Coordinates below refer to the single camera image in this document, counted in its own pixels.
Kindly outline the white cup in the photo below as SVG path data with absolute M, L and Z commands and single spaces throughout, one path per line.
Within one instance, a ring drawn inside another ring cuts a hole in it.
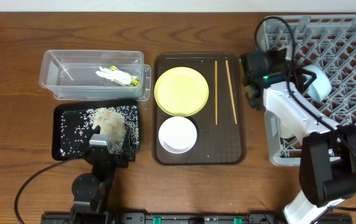
M 280 137 L 281 138 L 293 138 L 294 137 L 293 122 L 280 119 L 279 123 L 280 123 L 280 130 L 281 130 Z

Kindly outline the green orange snack wrapper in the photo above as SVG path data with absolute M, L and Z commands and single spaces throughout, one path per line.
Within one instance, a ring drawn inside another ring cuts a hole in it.
M 139 84 L 137 77 L 118 69 L 114 65 L 110 67 L 110 70 L 112 71 L 113 80 L 119 84 L 122 84 L 123 86 L 137 86 Z

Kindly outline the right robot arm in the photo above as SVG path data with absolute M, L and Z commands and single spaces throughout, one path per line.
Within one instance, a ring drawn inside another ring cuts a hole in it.
M 301 191 L 283 210 L 286 223 L 319 223 L 356 195 L 356 126 L 325 117 L 297 91 L 288 73 L 266 67 L 243 72 L 250 105 L 259 103 L 273 113 L 302 146 Z

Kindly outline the wooden chopstick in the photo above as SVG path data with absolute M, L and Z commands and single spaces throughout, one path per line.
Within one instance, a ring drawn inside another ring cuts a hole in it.
M 233 96 L 232 79 L 231 79 L 231 75 L 230 75 L 230 67 L 229 67 L 228 60 L 225 61 L 225 66 L 226 66 L 226 71 L 227 71 L 227 79 L 228 79 L 228 85 L 229 85 L 229 91 L 230 91 L 230 99 L 231 99 L 231 104 L 232 104 L 233 118 L 234 118 L 235 124 L 237 124 L 237 113 L 236 113 L 236 107 L 235 107 L 235 99 Z
M 218 125 L 218 61 L 214 63 L 215 74 L 215 125 Z

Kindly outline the white bowl with crumbs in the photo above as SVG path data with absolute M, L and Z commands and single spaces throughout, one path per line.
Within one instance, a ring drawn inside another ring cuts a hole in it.
M 197 128 L 188 118 L 174 116 L 161 124 L 158 139 L 162 148 L 167 152 L 183 154 L 195 145 Z

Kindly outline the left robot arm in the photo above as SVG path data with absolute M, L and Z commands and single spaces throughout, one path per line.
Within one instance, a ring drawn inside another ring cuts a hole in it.
M 107 211 L 108 197 L 115 169 L 127 168 L 130 162 L 135 161 L 136 153 L 129 128 L 124 133 L 120 150 L 113 154 L 110 152 L 113 145 L 111 137 L 101 134 L 100 130 L 99 126 L 92 130 L 91 136 L 79 147 L 79 158 L 92 165 L 92 169 L 90 173 L 81 174 L 73 181 L 71 224 L 119 222 L 118 216 Z

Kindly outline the white tissue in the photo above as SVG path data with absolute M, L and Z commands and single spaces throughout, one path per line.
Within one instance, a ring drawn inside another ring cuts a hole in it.
M 121 70 L 110 70 L 109 68 L 102 68 L 99 67 L 99 71 L 96 71 L 95 73 L 102 78 L 106 78 L 108 80 L 118 82 L 122 85 L 130 85 L 132 83 L 132 78 L 130 74 L 123 72 Z

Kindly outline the light blue bowl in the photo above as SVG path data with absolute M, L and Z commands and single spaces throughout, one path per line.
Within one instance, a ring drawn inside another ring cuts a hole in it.
M 322 100 L 329 95 L 332 90 L 328 76 L 323 72 L 321 68 L 316 65 L 306 65 L 303 67 L 308 72 L 316 74 L 316 79 L 311 82 L 306 93 L 317 103 L 321 103 Z

